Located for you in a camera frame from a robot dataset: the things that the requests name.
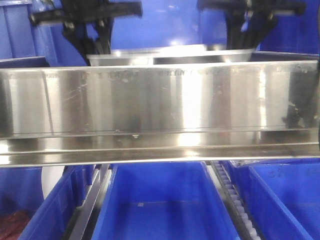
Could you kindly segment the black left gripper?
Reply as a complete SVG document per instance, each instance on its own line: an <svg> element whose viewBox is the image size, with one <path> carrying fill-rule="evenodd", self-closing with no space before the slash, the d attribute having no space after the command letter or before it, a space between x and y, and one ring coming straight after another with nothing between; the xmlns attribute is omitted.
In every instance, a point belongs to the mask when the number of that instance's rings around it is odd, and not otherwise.
<svg viewBox="0 0 320 240"><path fill-rule="evenodd" d="M33 26L63 25L63 37L80 55L111 53L114 18L143 15L140 1L62 0L61 7L29 15Z"/></svg>

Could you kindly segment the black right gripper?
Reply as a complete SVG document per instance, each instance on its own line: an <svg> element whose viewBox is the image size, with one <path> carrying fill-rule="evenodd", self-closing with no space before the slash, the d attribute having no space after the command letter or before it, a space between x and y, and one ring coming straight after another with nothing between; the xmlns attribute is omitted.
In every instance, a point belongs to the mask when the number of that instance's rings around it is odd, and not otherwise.
<svg viewBox="0 0 320 240"><path fill-rule="evenodd" d="M278 16L300 16L302 0L199 0L200 11L221 10L226 22L226 49L255 49L277 26Z"/></svg>

